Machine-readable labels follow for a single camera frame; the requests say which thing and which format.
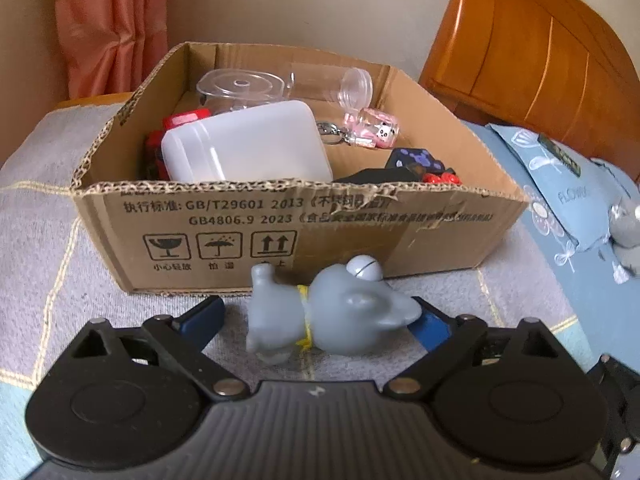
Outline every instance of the cardboard box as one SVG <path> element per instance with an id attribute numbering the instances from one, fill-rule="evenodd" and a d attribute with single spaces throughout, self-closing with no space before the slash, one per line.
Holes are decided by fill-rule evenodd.
<path id="1" fill-rule="evenodd" d="M 463 187 L 279 182 L 146 182 L 143 140 L 162 118 L 198 106 L 213 68 L 279 72 L 287 62 L 365 68 L 372 105 L 401 121 L 397 146 L 427 148 Z M 308 102 L 318 120 L 340 112 Z M 327 146 L 340 178 L 383 167 L 387 150 Z M 127 292 L 247 290 L 268 261 L 308 283 L 323 267 L 371 254 L 386 277 L 474 267 L 526 207 L 526 196 L 484 144 L 402 71 L 336 54 L 256 44 L 175 47 L 110 120 L 76 169 L 74 201 L 105 263 Z"/>

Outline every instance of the gray rubber elephant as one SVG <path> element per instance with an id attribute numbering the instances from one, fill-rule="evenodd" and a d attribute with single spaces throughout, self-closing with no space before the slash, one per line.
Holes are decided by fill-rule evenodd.
<path id="1" fill-rule="evenodd" d="M 308 287 L 274 281 L 271 264 L 251 270 L 246 349 L 270 365 L 286 361 L 296 346 L 339 355 L 376 349 L 385 334 L 420 317 L 417 301 L 382 280 L 371 256 L 352 258 L 320 271 Z"/>

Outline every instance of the red toy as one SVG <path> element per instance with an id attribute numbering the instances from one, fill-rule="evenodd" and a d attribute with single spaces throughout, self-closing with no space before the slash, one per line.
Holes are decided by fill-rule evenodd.
<path id="1" fill-rule="evenodd" d="M 162 138 L 166 131 L 181 124 L 193 123 L 193 121 L 198 121 L 205 117 L 211 117 L 211 112 L 207 108 L 198 108 L 190 112 L 165 117 L 162 120 L 164 131 L 155 130 L 146 136 L 145 177 L 148 180 L 169 180 L 169 173 L 164 166 L 164 160 L 162 160 Z"/>
<path id="2" fill-rule="evenodd" d="M 457 176 L 453 173 L 447 172 L 440 176 L 434 175 L 433 173 L 425 173 L 422 177 L 422 181 L 426 184 L 454 184 L 456 186 L 460 186 L 462 184 Z"/>
<path id="3" fill-rule="evenodd" d="M 164 130 L 168 131 L 171 128 L 180 126 L 181 124 L 193 123 L 206 117 L 211 117 L 211 112 L 208 108 L 198 108 L 197 110 L 191 110 L 190 112 L 183 112 L 181 114 L 175 114 L 169 117 L 165 117 L 162 120 L 162 126 Z"/>

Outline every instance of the screw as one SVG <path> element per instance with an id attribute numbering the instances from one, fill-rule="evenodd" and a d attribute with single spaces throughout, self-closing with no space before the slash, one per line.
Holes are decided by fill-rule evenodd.
<path id="1" fill-rule="evenodd" d="M 633 441 L 629 437 L 623 438 L 622 441 L 620 441 L 620 451 L 623 453 L 628 452 L 633 444 Z"/>
<path id="2" fill-rule="evenodd" d="M 222 379 L 213 385 L 213 391 L 225 397 L 233 397 L 244 392 L 244 383 L 238 379 Z"/>
<path id="3" fill-rule="evenodd" d="M 398 395 L 411 395 L 420 391 L 420 383 L 411 377 L 396 377 L 389 381 L 389 389 Z"/>

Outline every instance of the keychain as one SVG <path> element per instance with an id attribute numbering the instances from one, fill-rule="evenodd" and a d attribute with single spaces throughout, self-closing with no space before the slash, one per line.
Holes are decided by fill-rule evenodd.
<path id="1" fill-rule="evenodd" d="M 392 148 L 400 131 L 396 117 L 374 108 L 363 108 L 357 114 L 347 113 L 343 127 L 327 121 L 317 124 L 325 144 L 346 142 L 351 146 L 370 149 Z"/>

